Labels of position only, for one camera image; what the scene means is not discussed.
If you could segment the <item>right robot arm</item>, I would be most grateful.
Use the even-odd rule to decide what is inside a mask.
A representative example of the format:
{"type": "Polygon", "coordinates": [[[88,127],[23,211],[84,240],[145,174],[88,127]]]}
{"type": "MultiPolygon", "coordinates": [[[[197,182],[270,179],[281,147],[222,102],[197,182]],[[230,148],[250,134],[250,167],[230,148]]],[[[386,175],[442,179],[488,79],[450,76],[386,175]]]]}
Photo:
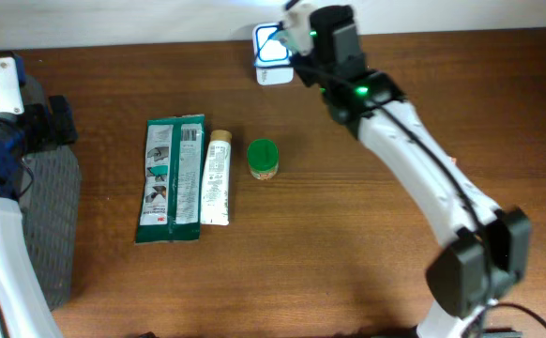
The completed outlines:
{"type": "Polygon", "coordinates": [[[349,6],[290,1],[291,65],[318,85],[333,120],[393,173],[429,222],[441,253],[426,270],[432,308],[409,337],[483,337],[483,321],[524,277],[531,222],[503,210],[429,134],[395,82],[367,65],[349,6]]]}

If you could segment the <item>white tube tan cap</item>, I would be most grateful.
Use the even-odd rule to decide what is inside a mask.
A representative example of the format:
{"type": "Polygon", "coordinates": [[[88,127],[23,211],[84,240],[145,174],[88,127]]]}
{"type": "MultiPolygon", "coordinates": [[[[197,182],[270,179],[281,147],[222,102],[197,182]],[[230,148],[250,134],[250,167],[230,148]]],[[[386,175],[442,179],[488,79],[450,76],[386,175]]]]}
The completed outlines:
{"type": "Polygon", "coordinates": [[[211,132],[202,182],[201,224],[229,224],[229,181],[232,134],[211,132]]]}

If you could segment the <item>green lid jar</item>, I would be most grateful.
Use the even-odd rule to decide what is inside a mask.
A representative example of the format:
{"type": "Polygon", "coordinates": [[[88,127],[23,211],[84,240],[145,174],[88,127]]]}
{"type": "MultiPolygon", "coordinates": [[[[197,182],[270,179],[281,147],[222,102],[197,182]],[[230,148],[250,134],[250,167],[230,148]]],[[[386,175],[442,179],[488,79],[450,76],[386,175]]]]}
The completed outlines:
{"type": "Polygon", "coordinates": [[[257,139],[247,150],[250,173],[259,180],[271,179],[279,170],[279,149],[269,139],[257,139]]]}

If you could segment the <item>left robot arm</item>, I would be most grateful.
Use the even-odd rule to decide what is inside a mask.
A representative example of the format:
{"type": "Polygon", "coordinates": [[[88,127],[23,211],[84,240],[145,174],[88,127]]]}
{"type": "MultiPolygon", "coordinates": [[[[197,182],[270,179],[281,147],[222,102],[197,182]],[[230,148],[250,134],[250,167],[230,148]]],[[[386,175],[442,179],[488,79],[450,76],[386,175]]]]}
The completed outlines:
{"type": "Polygon", "coordinates": [[[0,337],[59,337],[70,297],[81,169],[63,96],[0,52],[0,337]]]}

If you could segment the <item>green white package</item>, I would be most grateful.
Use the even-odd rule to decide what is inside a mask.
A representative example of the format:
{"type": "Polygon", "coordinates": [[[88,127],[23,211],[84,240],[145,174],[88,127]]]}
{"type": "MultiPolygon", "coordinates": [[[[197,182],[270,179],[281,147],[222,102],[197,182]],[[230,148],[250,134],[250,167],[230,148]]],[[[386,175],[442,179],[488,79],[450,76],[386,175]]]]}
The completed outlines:
{"type": "Polygon", "coordinates": [[[147,122],[137,244],[194,241],[200,237],[204,156],[204,115],[147,122]]]}

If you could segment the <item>teal wipes packet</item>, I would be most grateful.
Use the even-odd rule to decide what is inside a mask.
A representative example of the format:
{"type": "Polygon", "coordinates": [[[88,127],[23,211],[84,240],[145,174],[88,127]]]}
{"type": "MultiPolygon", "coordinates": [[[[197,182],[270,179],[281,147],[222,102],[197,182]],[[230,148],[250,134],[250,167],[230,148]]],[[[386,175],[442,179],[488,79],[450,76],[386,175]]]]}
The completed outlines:
{"type": "Polygon", "coordinates": [[[270,36],[271,39],[277,41],[279,44],[281,44],[284,48],[286,48],[289,51],[293,51],[295,49],[293,40],[285,29],[278,29],[275,33],[273,33],[270,36]]]}

